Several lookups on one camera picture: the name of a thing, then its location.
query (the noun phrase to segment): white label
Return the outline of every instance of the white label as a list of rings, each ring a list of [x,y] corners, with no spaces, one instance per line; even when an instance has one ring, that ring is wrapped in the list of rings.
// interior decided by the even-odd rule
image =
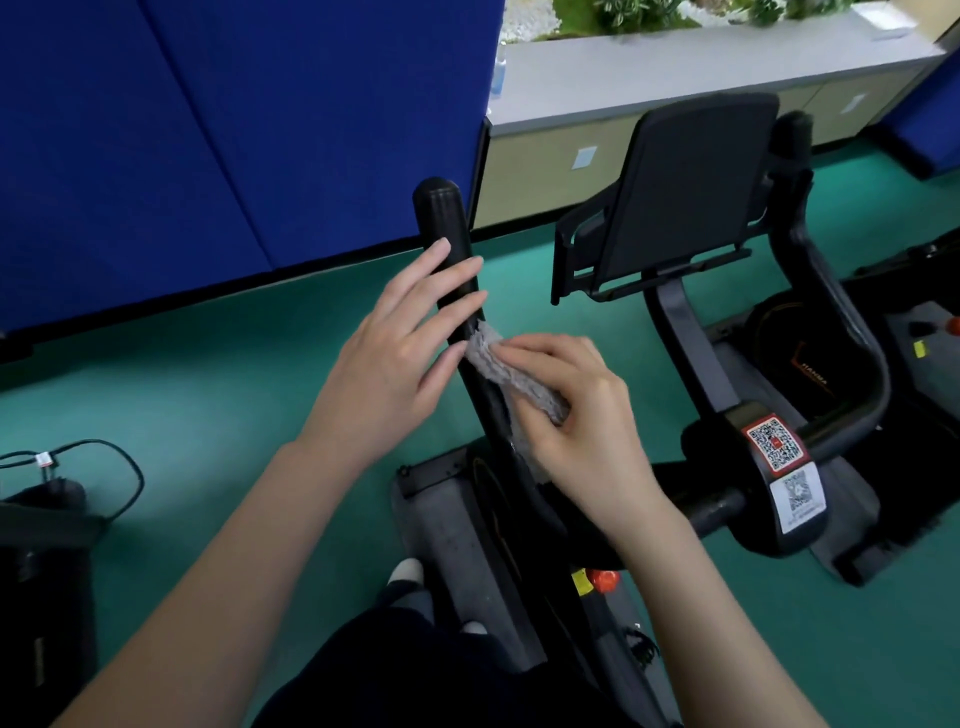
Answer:
[[[593,155],[596,154],[596,151],[596,147],[585,147],[584,149],[577,150],[577,158],[573,160],[572,169],[589,167],[590,163],[593,161]]]
[[[780,517],[780,530],[789,533],[827,510],[824,486],[816,463],[807,463],[770,484]]]
[[[786,470],[806,458],[804,446],[776,415],[745,427],[743,434],[754,441],[756,449],[774,473]]]
[[[841,109],[840,113],[841,114],[850,113],[851,111],[856,109],[858,106],[860,106],[860,102],[863,101],[865,98],[867,98],[867,94],[858,93],[856,96],[850,99],[850,103],[844,106]]]

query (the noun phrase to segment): green floor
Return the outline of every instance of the green floor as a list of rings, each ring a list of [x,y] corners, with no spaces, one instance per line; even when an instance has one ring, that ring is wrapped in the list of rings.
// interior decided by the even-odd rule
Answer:
[[[821,160],[810,228],[839,274],[960,226],[960,175],[916,182],[865,145]],[[640,298],[548,301],[552,231],[482,244],[488,318],[505,334],[588,334],[631,386],[653,459],[679,455],[694,418]],[[695,276],[705,322],[780,290],[769,250]],[[114,441],[142,465],[147,490],[95,552],[104,659],[173,586],[297,434],[343,341],[400,255],[197,305],[40,347],[0,369],[0,450]],[[258,701],[364,609],[401,557],[386,484],[397,466],[453,448],[480,428],[459,379],[437,413],[348,497],[309,565]],[[132,484],[108,451],[63,458],[63,472],[112,509]],[[5,475],[3,495],[33,484]],[[771,561],[726,532],[708,539],[720,570],[800,686],[834,726],[947,726],[960,715],[960,519],[944,525],[868,588],[839,584],[808,554]]]

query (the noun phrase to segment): orange button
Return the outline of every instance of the orange button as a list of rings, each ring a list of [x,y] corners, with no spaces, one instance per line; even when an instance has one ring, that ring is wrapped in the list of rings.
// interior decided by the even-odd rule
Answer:
[[[620,583],[620,572],[587,569],[587,579],[590,580],[590,584],[592,584],[593,588],[600,594],[609,594],[616,589],[616,585]]]

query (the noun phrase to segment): cleaning rag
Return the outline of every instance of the cleaning rag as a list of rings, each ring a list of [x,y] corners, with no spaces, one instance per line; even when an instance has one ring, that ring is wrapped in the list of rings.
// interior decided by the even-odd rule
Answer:
[[[507,402],[507,409],[510,412],[510,430],[514,447],[530,468],[534,480],[537,483],[546,483],[549,482],[550,475],[534,459],[530,441],[527,440],[523,428],[517,421],[513,398],[510,396],[509,390],[514,389],[526,395],[533,404],[543,410],[546,416],[550,418],[550,422],[556,426],[562,425],[567,415],[570,414],[570,403],[564,399],[560,392],[550,389],[541,381],[519,369],[504,364],[496,358],[490,351],[490,347],[502,340],[503,337],[490,324],[481,321],[467,342],[467,361],[476,368],[480,376],[500,386],[504,400]]]

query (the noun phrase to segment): white countertop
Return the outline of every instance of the white countertop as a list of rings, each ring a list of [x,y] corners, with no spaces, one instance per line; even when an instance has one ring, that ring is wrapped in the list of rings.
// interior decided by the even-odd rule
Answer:
[[[943,51],[923,36],[874,39],[854,12],[635,36],[517,43],[506,48],[491,136],[636,113],[727,90],[778,90],[924,65]]]

